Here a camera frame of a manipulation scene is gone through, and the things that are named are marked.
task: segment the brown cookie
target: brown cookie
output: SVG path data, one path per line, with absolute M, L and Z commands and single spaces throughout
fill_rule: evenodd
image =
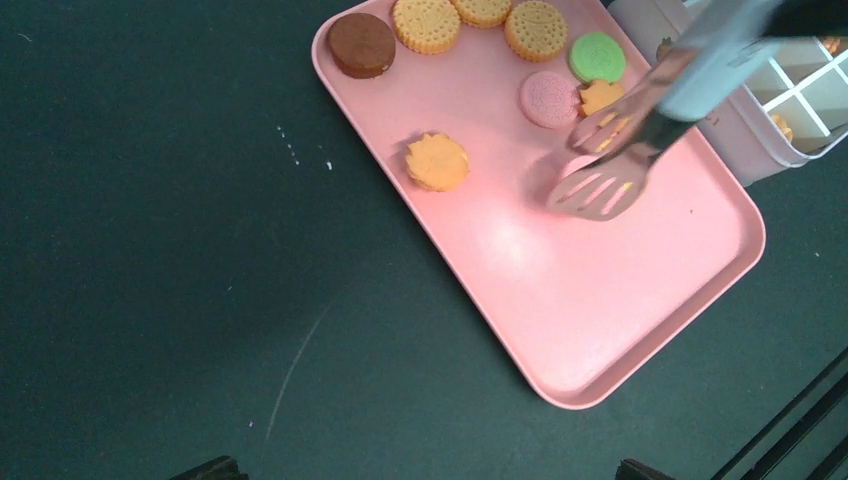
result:
M 395 35 L 386 22 L 369 13 L 345 15 L 327 31 L 336 66 L 353 78 L 374 78 L 395 60 Z

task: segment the green cookie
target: green cookie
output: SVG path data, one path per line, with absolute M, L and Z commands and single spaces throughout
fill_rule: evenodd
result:
M 624 75 L 627 60 L 624 50 L 612 37 L 593 32 L 574 41 L 568 54 L 568 65 L 583 83 L 598 79 L 615 83 Z

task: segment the pink macaron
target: pink macaron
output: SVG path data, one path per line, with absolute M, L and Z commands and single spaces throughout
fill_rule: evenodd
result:
M 519 103 L 524 116 L 536 125 L 562 128 L 577 117 L 579 97 L 575 86 L 565 77 L 543 70 L 521 84 Z

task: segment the table surface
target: table surface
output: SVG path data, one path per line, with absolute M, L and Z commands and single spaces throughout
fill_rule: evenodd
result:
M 845 145 L 749 189 L 737 286 L 552 407 L 313 73 L 350 0 L 141 3 L 0 9 L 4 480 L 707 478 L 848 342 Z

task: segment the tongs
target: tongs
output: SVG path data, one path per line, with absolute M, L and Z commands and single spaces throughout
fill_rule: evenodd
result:
M 846 5 L 711 0 L 635 88 L 571 132 L 566 148 L 599 157 L 563 178 L 548 195 L 548 208 L 596 221 L 623 213 L 645 189 L 657 160 L 787 39 L 844 34 Z

